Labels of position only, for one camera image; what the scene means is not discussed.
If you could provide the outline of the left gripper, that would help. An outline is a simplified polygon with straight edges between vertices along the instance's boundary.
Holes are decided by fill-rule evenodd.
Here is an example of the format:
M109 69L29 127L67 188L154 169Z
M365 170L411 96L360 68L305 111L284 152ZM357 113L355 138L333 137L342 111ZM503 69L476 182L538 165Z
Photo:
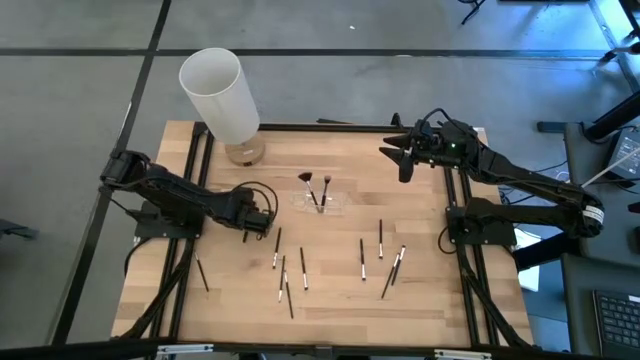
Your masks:
M256 240L261 241L264 234L268 234L273 226L275 212L269 208L260 209L253 199L252 192L236 193L236 198L238 200L236 225L241 230L245 230L243 243L247 241L247 231L256 233Z

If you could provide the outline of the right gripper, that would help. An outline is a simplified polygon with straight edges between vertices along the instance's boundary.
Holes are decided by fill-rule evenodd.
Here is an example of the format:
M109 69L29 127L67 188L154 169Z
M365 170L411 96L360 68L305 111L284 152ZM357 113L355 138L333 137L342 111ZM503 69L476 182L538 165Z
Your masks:
M426 119L416 122L406 134L385 137L383 142L400 149L380 147L379 151L399 165L399 180L408 183L414 173L414 166L429 163L443 150L443 139Z

